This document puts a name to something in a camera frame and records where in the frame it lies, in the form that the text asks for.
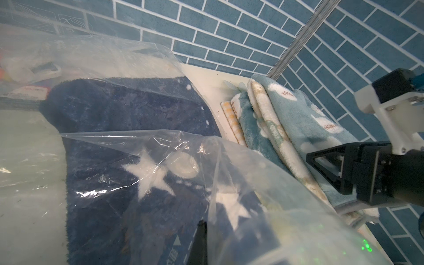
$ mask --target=towel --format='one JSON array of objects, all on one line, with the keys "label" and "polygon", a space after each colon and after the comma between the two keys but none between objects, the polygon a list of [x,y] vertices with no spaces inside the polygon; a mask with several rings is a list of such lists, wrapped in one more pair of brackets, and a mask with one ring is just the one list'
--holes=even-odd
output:
[{"label": "towel", "polygon": [[272,147],[268,130],[263,120],[257,119],[250,104],[247,92],[235,95],[233,99],[231,99],[231,105],[243,129],[247,146],[290,173]]},{"label": "towel", "polygon": [[225,117],[227,118],[228,124],[230,125],[230,128],[232,132],[234,133],[234,136],[236,137],[237,143],[239,143],[239,145],[247,146],[246,140],[244,139],[243,130],[240,127],[240,124],[234,113],[233,107],[231,106],[231,102],[230,101],[221,102],[221,108],[224,111]]},{"label": "towel", "polygon": [[[330,121],[301,90],[291,91],[262,75],[252,78],[265,88],[281,125],[304,161],[310,152],[358,142],[345,128]],[[356,199],[356,191],[352,195],[341,195],[318,171],[307,166],[338,213],[359,210],[357,205],[367,207]],[[374,215],[375,210],[366,212]]]},{"label": "towel", "polygon": [[[173,93],[178,98],[167,96]],[[220,136],[209,108],[186,77],[67,81],[51,90],[39,110],[59,133],[172,129]],[[205,191],[172,171],[157,169],[157,147],[138,157],[73,139],[63,143],[69,264],[166,264],[171,252],[172,261],[182,264],[207,208],[199,201]],[[140,179],[152,168],[162,176],[149,190]],[[159,195],[146,196],[149,192]],[[188,199],[172,199],[179,193]],[[178,208],[174,212],[182,222],[192,221],[184,226],[164,219],[170,205]],[[174,247],[177,236],[181,243]]]}]

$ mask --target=white surface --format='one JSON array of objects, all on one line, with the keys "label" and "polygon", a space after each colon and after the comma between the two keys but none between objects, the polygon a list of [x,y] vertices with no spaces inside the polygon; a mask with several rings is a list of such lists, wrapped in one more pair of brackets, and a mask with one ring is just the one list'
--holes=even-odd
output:
[{"label": "white surface", "polygon": [[238,86],[240,82],[246,84],[249,78],[188,64],[181,64],[181,67],[184,74],[190,79],[200,96],[209,106],[222,138],[237,142],[220,104],[223,101],[231,100],[240,91],[229,88],[223,81],[225,80]]}]

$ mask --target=white grout line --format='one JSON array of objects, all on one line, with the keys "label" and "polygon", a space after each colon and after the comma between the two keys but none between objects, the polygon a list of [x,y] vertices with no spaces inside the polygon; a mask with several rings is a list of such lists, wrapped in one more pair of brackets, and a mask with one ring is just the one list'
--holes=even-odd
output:
[{"label": "white grout line", "polygon": [[320,44],[318,44],[318,46],[314,49],[313,52],[316,52],[316,50],[318,50],[318,48],[321,46],[322,42],[320,42]]},{"label": "white grout line", "polygon": [[371,11],[371,13],[370,14],[368,14],[368,16],[363,20],[364,22],[366,22],[369,18],[370,18],[370,16],[372,16],[372,14],[374,14],[375,13],[375,11],[377,11],[377,8],[374,8],[374,10],[373,11]]},{"label": "white grout line", "polygon": [[417,213],[417,211],[414,208],[412,208],[412,206],[410,204],[408,204],[408,208],[412,211],[412,213],[414,213],[414,215],[417,218],[420,218],[420,215]]},{"label": "white grout line", "polygon": [[375,36],[372,40],[370,40],[370,42],[368,42],[363,49],[365,50],[366,48],[368,48],[368,46],[371,45],[376,39],[378,39],[378,36]]},{"label": "white grout line", "polygon": [[[352,117],[352,119],[359,125],[359,127],[361,127],[361,129],[363,129],[364,130],[364,132],[366,133],[366,134],[368,134],[370,137],[371,137],[371,139],[373,140],[373,141],[377,141],[373,136],[372,136],[372,134],[364,127],[364,125],[362,125],[359,121],[358,121],[358,119],[354,116],[354,115],[352,115],[352,113],[340,102],[340,100],[338,99],[338,98],[336,98],[334,95],[333,95],[333,93],[328,89],[328,88],[326,88],[326,86],[324,85],[324,83],[311,71],[311,69],[309,69],[309,67],[307,66],[307,65],[305,65],[304,63],[303,63],[303,61],[301,60],[301,59],[299,59],[299,61],[303,64],[303,66],[309,71],[309,73],[311,73],[312,74],[312,76],[327,90],[327,92],[336,100],[336,102],[346,111],[346,112],[348,112],[350,115],[351,115],[351,117]],[[331,70],[331,69],[329,69],[329,68],[327,68],[327,70],[329,70],[330,71],[330,73],[332,73],[333,75],[334,75],[334,73],[333,73],[333,71]],[[342,83],[344,86],[346,86],[346,88],[347,89],[349,89],[349,91],[351,91],[351,92],[353,92],[352,90],[351,90],[351,88],[350,87],[348,87],[344,82]]]},{"label": "white grout line", "polygon": [[340,23],[343,21],[343,19],[344,19],[345,17],[346,17],[346,15],[343,15],[342,19],[340,19],[340,21],[339,21],[339,22],[337,22],[337,24],[336,24],[336,26],[335,26],[336,28],[337,28],[337,26],[338,26],[338,25],[340,25]]},{"label": "white grout line", "polygon": [[262,12],[262,9],[264,9],[264,6],[265,6],[265,2],[262,4],[261,10],[259,10],[259,13],[258,13],[258,15],[257,15],[256,17],[259,17],[259,15],[260,15],[260,14],[261,14],[261,12]]},{"label": "white grout line", "polygon": [[368,71],[366,71],[366,72],[364,73],[364,76],[367,76],[369,73],[371,73],[371,72],[372,72],[372,70],[374,70],[374,69],[376,69],[376,68],[377,68],[377,66],[378,66],[378,64],[375,64],[373,67],[371,67],[371,68],[370,68],[370,70],[368,70]]},{"label": "white grout line", "polygon": [[240,21],[241,15],[243,15],[242,12],[240,12],[239,18],[237,19],[236,25],[238,25],[238,22]]},{"label": "white grout line", "polygon": [[322,67],[322,64],[321,64],[320,66],[318,66],[318,68],[314,71],[314,74],[315,74],[316,72],[318,72],[318,70],[319,70],[321,67]]},{"label": "white grout line", "polygon": [[374,2],[372,2],[370,0],[363,0],[363,1],[366,2],[366,3],[368,3],[368,4],[370,4],[370,5],[372,5],[373,7],[378,8],[380,11],[382,11],[382,12],[386,13],[387,15],[391,16],[392,18],[400,21],[402,24],[407,25],[408,27],[412,28],[413,30],[419,31],[421,34],[424,34],[424,30],[423,29],[421,29],[421,28],[415,26],[414,24],[412,24],[411,22],[409,22],[409,21],[407,21],[407,20],[399,17],[398,15],[396,15],[395,13],[393,13],[393,12],[385,9],[384,7],[382,7],[380,5],[377,5],[376,3],[374,3]]},{"label": "white grout line", "polygon": [[[368,51],[364,50],[361,46],[359,46],[356,42],[354,42],[352,39],[350,39],[348,36],[346,36],[344,33],[342,33],[340,30],[338,30],[337,28],[334,28],[330,23],[326,23],[326,21],[324,21],[325,24],[327,24],[330,28],[332,28],[334,31],[336,31],[337,33],[339,33],[343,38],[347,39],[349,41],[350,44],[352,44],[353,46],[355,46],[357,49],[359,49],[361,52],[363,52],[366,56],[368,56],[371,60],[375,61],[376,63],[378,63],[384,70],[386,70],[387,72],[391,72],[391,70],[385,66],[382,62],[380,62],[379,60],[377,60],[377,58],[375,58],[374,56],[372,56]],[[324,42],[324,40],[322,40],[318,35],[314,34],[315,37],[317,37],[318,39],[320,39],[322,42]],[[333,51],[339,58],[343,58],[339,53],[337,53],[336,51]]]},{"label": "white grout line", "polygon": [[338,93],[336,98],[340,97],[344,92],[348,91],[348,89],[346,88],[345,90],[343,90],[342,92]]},{"label": "white grout line", "polygon": [[403,230],[405,230],[406,234],[408,236],[411,237],[412,242],[415,243],[415,245],[417,246],[417,248],[421,251],[421,253],[424,255],[424,250],[423,248],[418,244],[418,242],[415,240],[415,238],[411,235],[411,233],[406,229],[406,227],[402,224],[402,222],[397,218],[397,216],[393,213],[393,211],[390,208],[387,208],[387,210],[389,211],[389,213],[392,214],[393,218],[395,218],[395,220],[399,223],[399,225],[403,228]]},{"label": "white grout line", "polygon": [[180,21],[180,15],[181,15],[181,5],[178,6],[177,21]]},{"label": "white grout line", "polygon": [[335,51],[337,51],[338,49],[340,49],[340,47],[346,42],[347,40],[346,39],[344,39],[343,41],[342,41],[342,43],[340,43],[340,45],[339,46],[337,46],[337,48],[335,49]]},{"label": "white grout line", "polygon": [[390,238],[390,240],[395,245],[395,247],[399,250],[402,257],[408,262],[408,265],[412,265],[411,261],[406,257],[403,250],[399,247],[399,245],[396,243],[396,241],[393,239],[393,237],[389,234],[389,231],[387,231],[387,229],[384,227],[384,225],[381,222],[380,222],[380,226],[383,229],[383,231],[386,233],[386,235]]},{"label": "white grout line", "polygon": [[[409,53],[409,52],[407,52],[407,51],[405,51],[404,49],[402,49],[402,47],[400,47],[399,45],[397,45],[396,43],[394,43],[393,41],[391,41],[390,39],[388,39],[386,36],[384,36],[383,34],[381,34],[380,32],[378,32],[378,31],[376,31],[375,29],[373,29],[372,27],[370,27],[370,26],[368,26],[367,24],[365,24],[365,23],[363,23],[362,21],[360,21],[359,19],[357,19],[355,16],[353,16],[353,15],[351,15],[351,14],[349,14],[346,10],[344,10],[343,8],[341,8],[341,7],[339,7],[339,6],[337,6],[336,7],[336,9],[337,10],[339,10],[339,11],[341,11],[341,12],[343,12],[343,13],[345,13],[346,15],[348,15],[350,18],[352,18],[354,21],[356,21],[357,23],[359,23],[361,26],[363,26],[363,27],[365,27],[366,29],[368,29],[369,31],[371,31],[372,33],[374,33],[375,35],[377,35],[379,38],[381,38],[382,40],[384,40],[385,42],[387,42],[388,44],[390,44],[391,46],[393,46],[395,49],[397,49],[397,50],[399,50],[400,52],[402,52],[403,54],[405,54],[406,56],[408,56],[409,58],[411,58],[412,60],[414,60],[414,61],[418,61],[418,62],[420,62],[420,63],[422,63],[422,64],[424,64],[424,62],[423,61],[421,61],[420,59],[418,59],[417,57],[415,57],[413,54],[411,54],[411,53]],[[362,49],[362,48],[360,48],[360,50],[363,52],[363,53],[365,53],[366,55],[368,55],[369,57],[370,57],[370,54],[366,51],[366,50],[364,50],[364,49]]]},{"label": "white grout line", "polygon": [[399,17],[402,17],[403,15],[405,15],[406,12],[408,12],[409,9],[411,9],[411,7],[413,7],[413,5],[415,5],[418,2],[418,0],[413,1],[407,8],[405,8],[404,11],[402,11],[402,13],[399,14]]},{"label": "white grout line", "polygon": [[203,1],[203,5],[202,5],[202,11],[205,10],[205,6],[206,6],[206,0]]},{"label": "white grout line", "polygon": [[403,47],[405,44],[408,43],[408,41],[412,40],[415,36],[418,35],[418,31],[416,31],[414,34],[412,34],[411,36],[409,36],[409,38],[407,38],[404,42],[402,42],[399,46]]},{"label": "white grout line", "polygon": [[116,19],[116,2],[112,1],[113,18]]},{"label": "white grout line", "polygon": [[339,118],[337,118],[337,121],[340,121],[341,119],[343,119],[344,117],[346,117],[347,115],[349,115],[349,113],[345,113],[343,115],[341,115]]},{"label": "white grout line", "polygon": [[371,139],[371,137],[367,136],[364,139],[360,140],[360,142],[365,142],[366,140]]},{"label": "white grout line", "polygon": [[337,72],[335,72],[334,74],[338,75],[341,71],[343,71],[343,69],[345,69],[347,66],[347,64],[343,65],[342,68],[340,68]]}]

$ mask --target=plastic wrap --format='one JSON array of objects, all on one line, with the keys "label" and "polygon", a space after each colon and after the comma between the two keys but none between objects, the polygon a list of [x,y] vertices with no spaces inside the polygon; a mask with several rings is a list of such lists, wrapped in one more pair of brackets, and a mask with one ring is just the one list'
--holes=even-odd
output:
[{"label": "plastic wrap", "polygon": [[292,176],[217,137],[167,48],[13,28],[0,48],[0,263],[185,264],[199,220],[212,265],[386,263]]}]

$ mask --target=folded towel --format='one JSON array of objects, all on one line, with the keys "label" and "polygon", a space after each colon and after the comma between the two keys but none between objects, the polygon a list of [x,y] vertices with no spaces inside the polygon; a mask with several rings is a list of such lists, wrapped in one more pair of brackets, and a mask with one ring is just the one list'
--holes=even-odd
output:
[{"label": "folded towel", "polygon": [[231,105],[233,106],[237,119],[243,129],[247,146],[256,152],[259,152],[265,158],[290,173],[272,147],[269,140],[268,130],[263,120],[257,119],[257,116],[250,105],[247,92],[235,95],[233,99],[231,99]]},{"label": "folded towel", "polygon": [[230,125],[230,128],[237,139],[237,143],[239,143],[239,145],[247,146],[246,141],[244,139],[243,131],[237,120],[236,114],[234,113],[233,107],[231,106],[231,102],[230,101],[221,102],[221,108],[224,111],[228,124]]},{"label": "folded towel", "polygon": [[[358,142],[346,129],[330,121],[301,90],[291,91],[262,75],[255,74],[252,78],[265,88],[281,125],[303,160],[310,152]],[[359,210],[356,206],[363,203],[356,199],[356,191],[352,195],[341,195],[318,171],[307,166],[337,212]]]},{"label": "folded towel", "polygon": [[251,79],[249,80],[247,87],[253,110],[255,110],[255,113],[259,116],[260,120],[265,121],[265,126],[269,131],[269,138],[280,159],[288,166],[296,179],[298,179],[325,204],[331,206],[326,195],[311,175],[305,165],[305,162],[300,158],[292,142],[281,126],[263,86]]}]

